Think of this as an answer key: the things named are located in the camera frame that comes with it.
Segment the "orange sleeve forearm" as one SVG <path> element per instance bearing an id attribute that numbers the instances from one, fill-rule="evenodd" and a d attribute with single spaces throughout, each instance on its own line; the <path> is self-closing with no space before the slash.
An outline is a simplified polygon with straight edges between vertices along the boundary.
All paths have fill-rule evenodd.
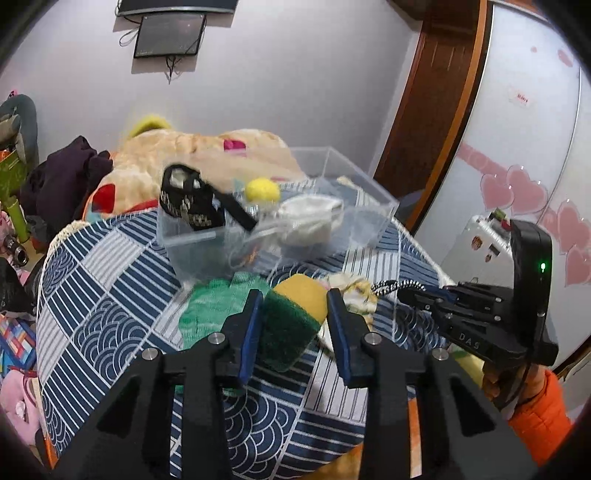
<path id="1" fill-rule="evenodd" d="M 543 466 L 558 450 L 572 423 L 552 371 L 537 364 L 530 367 L 508 423 L 538 466 Z"/>

